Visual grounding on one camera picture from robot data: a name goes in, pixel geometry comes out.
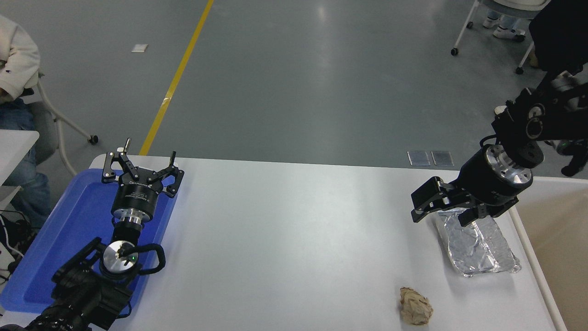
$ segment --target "white jacket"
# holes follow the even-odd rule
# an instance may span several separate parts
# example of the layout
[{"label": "white jacket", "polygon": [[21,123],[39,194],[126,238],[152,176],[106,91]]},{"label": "white jacket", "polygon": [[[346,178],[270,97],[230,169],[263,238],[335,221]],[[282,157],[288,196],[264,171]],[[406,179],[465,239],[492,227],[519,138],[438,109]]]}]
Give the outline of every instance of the white jacket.
[{"label": "white jacket", "polygon": [[25,30],[0,15],[0,88],[9,99],[37,84],[40,60],[39,49]]}]

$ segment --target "chair leg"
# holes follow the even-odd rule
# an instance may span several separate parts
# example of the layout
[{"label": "chair leg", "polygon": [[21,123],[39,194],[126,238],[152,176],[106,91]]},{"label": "chair leg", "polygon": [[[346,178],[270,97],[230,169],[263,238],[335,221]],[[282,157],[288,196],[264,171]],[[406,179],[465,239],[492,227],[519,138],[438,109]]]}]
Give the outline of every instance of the chair leg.
[{"label": "chair leg", "polygon": [[472,13],[472,17],[470,17],[470,20],[467,22],[467,28],[468,29],[471,29],[472,28],[472,25],[474,23],[474,19],[475,19],[476,15],[477,15],[477,10],[480,9],[480,7],[481,7],[480,5],[481,4],[482,4],[482,2],[479,1],[478,6],[476,6],[476,9],[474,9],[474,12]]},{"label": "chair leg", "polygon": [[68,156],[65,154],[65,139],[64,139],[64,127],[61,123],[60,119],[56,120],[57,123],[57,138],[59,140],[59,156],[61,157],[61,161],[63,161],[65,168],[67,168],[68,172],[72,174],[72,176],[76,176],[78,174],[75,171],[74,167],[69,162]]},{"label": "chair leg", "polygon": [[37,87],[39,88],[39,93],[41,95],[41,98],[43,99],[43,102],[47,105],[47,107],[53,113],[53,115],[57,118],[57,120],[62,120],[63,122],[65,122],[65,124],[69,125],[75,131],[77,131],[82,136],[84,136],[90,143],[95,144],[98,142],[97,136],[90,135],[84,129],[82,129],[80,126],[75,124],[72,120],[70,120],[67,116],[65,116],[62,112],[58,111],[57,109],[55,109],[55,107],[53,107],[53,105],[49,101],[49,98],[45,94],[45,89],[43,88],[41,81],[38,82]]},{"label": "chair leg", "polygon": [[457,40],[455,41],[455,45],[453,46],[453,49],[451,50],[451,55],[453,55],[453,56],[457,55],[457,53],[458,53],[457,46],[459,45],[459,41],[462,39],[463,31],[466,30],[467,25],[470,22],[470,18],[472,18],[474,11],[477,10],[479,5],[480,5],[480,0],[474,0],[474,4],[472,5],[472,8],[470,9],[470,13],[467,15],[466,21],[463,23],[462,30],[459,32],[459,36],[457,37]]},{"label": "chair leg", "polygon": [[523,70],[524,62],[527,60],[529,53],[531,53],[533,46],[535,46],[535,43],[532,41],[531,44],[529,45],[529,48],[527,48],[527,51],[524,53],[523,59],[520,60],[519,66],[514,71],[517,75],[521,75],[524,73],[524,70]]}]

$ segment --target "blue tray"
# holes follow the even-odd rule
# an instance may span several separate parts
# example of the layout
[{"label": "blue tray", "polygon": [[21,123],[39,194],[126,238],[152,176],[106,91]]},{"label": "blue tray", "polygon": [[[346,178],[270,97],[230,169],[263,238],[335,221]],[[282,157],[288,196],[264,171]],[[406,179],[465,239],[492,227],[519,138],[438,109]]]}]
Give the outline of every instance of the blue tray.
[{"label": "blue tray", "polygon": [[[102,184],[101,176],[101,169],[88,169],[69,183],[0,296],[6,310],[42,312],[54,301],[51,299],[55,287],[51,281],[53,274],[95,237],[102,238],[105,244],[110,243],[113,230],[110,210],[118,185]],[[145,224],[139,245],[161,243],[175,201],[175,198],[160,195],[153,220]],[[145,268],[156,261],[154,252],[139,257]],[[133,308],[141,297],[147,277],[139,276],[129,285],[134,291]]]}]

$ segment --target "yellow floor line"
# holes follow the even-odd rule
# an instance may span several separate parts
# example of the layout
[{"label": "yellow floor line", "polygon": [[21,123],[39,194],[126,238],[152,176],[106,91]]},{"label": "yellow floor line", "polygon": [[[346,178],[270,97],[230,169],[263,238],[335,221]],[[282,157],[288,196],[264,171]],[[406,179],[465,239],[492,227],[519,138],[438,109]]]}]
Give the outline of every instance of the yellow floor line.
[{"label": "yellow floor line", "polygon": [[173,76],[172,83],[169,84],[168,92],[165,94],[165,98],[163,98],[163,102],[161,102],[161,106],[159,107],[159,111],[157,112],[157,115],[155,115],[155,119],[153,121],[153,124],[151,125],[151,129],[149,129],[149,133],[147,134],[147,137],[145,138],[145,141],[143,142],[143,146],[141,147],[141,151],[139,152],[139,155],[147,155],[147,153],[149,152],[149,149],[151,148],[151,144],[153,144],[153,139],[155,139],[155,135],[157,134],[157,131],[159,130],[159,126],[161,125],[161,122],[163,121],[163,116],[165,116],[165,112],[168,110],[169,103],[172,101],[173,93],[176,91],[176,87],[178,87],[178,83],[180,82],[180,79],[182,78],[183,71],[186,68],[186,64],[188,64],[188,60],[190,59],[190,55],[192,55],[192,51],[194,50],[194,46],[196,45],[196,41],[198,40],[198,36],[200,35],[202,27],[204,26],[204,22],[206,22],[206,17],[208,16],[208,12],[211,11],[212,3],[214,1],[215,0],[208,0],[208,3],[206,4],[206,8],[204,8],[204,12],[202,13],[202,16],[200,17],[200,21],[198,22],[198,25],[196,26],[196,30],[194,30],[194,34],[192,35],[192,39],[190,39],[190,43],[188,44],[188,47],[186,48],[186,51],[184,52],[184,55],[182,57],[182,61],[180,62],[178,70],[176,70],[176,74]]}]

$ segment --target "white table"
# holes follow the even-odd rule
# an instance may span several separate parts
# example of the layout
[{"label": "white table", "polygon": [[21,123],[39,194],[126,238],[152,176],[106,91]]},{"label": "white table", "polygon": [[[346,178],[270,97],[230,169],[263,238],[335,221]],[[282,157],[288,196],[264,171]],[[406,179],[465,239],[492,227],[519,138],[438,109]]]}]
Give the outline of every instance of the white table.
[{"label": "white table", "polygon": [[[167,265],[111,330],[555,329],[508,213],[497,222],[522,270],[470,279],[452,269],[432,223],[412,222],[410,193],[457,171],[176,162],[186,176],[162,242]],[[401,320],[403,286],[430,299],[427,327]]]},{"label": "white table", "polygon": [[37,131],[0,130],[0,183],[4,183],[39,138]]}]

